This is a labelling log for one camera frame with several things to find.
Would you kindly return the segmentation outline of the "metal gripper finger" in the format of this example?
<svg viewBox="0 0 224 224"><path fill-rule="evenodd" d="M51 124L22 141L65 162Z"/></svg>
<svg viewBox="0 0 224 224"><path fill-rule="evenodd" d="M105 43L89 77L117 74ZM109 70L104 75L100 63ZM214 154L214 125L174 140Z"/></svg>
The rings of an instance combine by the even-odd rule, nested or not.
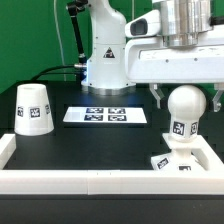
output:
<svg viewBox="0 0 224 224"><path fill-rule="evenodd" d="M164 94L163 94L160 86L156 83L150 83L149 89L156 100L157 108L161 109L162 108L162 100L164 99Z"/></svg>
<svg viewBox="0 0 224 224"><path fill-rule="evenodd" d="M221 97L224 94L224 83L216 83L214 85L214 90L216 93L212 99L213 111L219 112L222 107Z"/></svg>

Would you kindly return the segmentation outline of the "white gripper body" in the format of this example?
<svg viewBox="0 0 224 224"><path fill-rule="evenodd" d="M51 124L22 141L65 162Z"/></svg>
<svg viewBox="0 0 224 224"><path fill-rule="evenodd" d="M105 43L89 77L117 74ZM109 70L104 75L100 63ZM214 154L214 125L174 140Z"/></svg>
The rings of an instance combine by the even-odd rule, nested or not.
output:
<svg viewBox="0 0 224 224"><path fill-rule="evenodd" d="M135 83L224 82L224 37L202 34L196 46L166 48L161 38L134 39L125 49L127 77Z"/></svg>

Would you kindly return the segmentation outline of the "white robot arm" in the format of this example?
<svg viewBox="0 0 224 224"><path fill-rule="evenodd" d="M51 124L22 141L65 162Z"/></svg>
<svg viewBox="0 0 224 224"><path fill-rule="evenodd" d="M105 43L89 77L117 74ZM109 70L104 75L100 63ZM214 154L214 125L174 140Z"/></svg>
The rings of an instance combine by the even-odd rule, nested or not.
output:
<svg viewBox="0 0 224 224"><path fill-rule="evenodd" d="M219 111L224 17L212 15L212 0L152 0L152 7L127 22L108 0L89 0L93 49L83 87L107 95L144 83L160 100L161 84L212 83Z"/></svg>

